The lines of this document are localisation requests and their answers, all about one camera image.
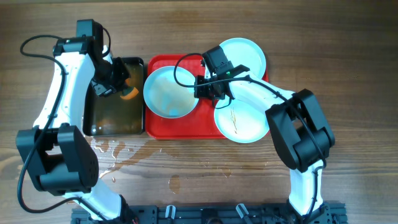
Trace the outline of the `orange green scrub sponge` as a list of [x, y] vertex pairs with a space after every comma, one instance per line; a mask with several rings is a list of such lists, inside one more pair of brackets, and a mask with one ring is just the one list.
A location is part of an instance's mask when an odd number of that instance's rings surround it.
[[131, 85], [131, 78], [127, 78], [124, 82], [120, 98], [123, 100], [131, 100], [135, 98], [138, 95], [138, 93], [139, 90]]

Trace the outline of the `light blue plate bottom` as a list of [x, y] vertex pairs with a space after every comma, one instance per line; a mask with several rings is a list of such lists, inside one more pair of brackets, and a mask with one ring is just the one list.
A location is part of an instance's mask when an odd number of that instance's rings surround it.
[[224, 137], [238, 143], [256, 142], [269, 133], [265, 114], [238, 100], [218, 101], [214, 120]]

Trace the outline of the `light blue plate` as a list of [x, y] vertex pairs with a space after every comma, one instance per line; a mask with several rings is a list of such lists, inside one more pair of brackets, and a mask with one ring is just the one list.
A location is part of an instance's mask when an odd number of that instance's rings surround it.
[[268, 81], [266, 68], [266, 56], [260, 46], [255, 42], [235, 37], [220, 43], [226, 58], [231, 61], [234, 67], [244, 65], [257, 77]]
[[181, 118], [195, 109], [198, 99], [190, 86], [195, 77], [186, 69], [165, 66], [153, 71], [144, 84], [147, 107], [163, 118]]
[[218, 101], [214, 120], [224, 137], [238, 143], [256, 142], [269, 133], [265, 114], [238, 100]]

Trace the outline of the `light blue plate top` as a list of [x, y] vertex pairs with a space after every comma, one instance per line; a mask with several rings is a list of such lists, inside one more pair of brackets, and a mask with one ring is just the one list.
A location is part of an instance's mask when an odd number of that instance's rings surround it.
[[260, 46], [255, 42], [235, 37], [220, 43], [226, 58], [231, 61], [234, 67], [244, 65], [257, 77], [268, 81], [266, 68], [266, 56]]

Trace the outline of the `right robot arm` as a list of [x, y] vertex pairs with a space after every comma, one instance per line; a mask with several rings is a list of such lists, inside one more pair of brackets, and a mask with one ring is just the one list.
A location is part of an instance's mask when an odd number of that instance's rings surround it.
[[194, 95], [212, 102], [242, 102], [266, 117], [277, 155], [290, 169], [289, 203], [304, 223], [315, 219], [323, 200], [321, 174], [335, 137], [315, 95], [283, 90], [233, 65], [222, 47], [201, 54], [209, 77], [195, 80]]

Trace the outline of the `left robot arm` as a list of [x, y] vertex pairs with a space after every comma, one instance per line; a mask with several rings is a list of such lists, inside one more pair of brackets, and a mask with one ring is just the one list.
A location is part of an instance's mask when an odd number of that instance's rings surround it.
[[95, 223], [137, 223], [124, 197], [100, 179], [98, 158], [81, 131], [89, 87], [102, 97], [120, 93], [130, 100], [138, 94], [123, 60], [104, 44], [107, 37], [92, 19], [79, 20], [74, 37], [57, 37], [44, 107], [31, 129], [17, 133], [16, 146], [24, 163], [21, 177], [28, 175], [38, 191], [76, 202]]

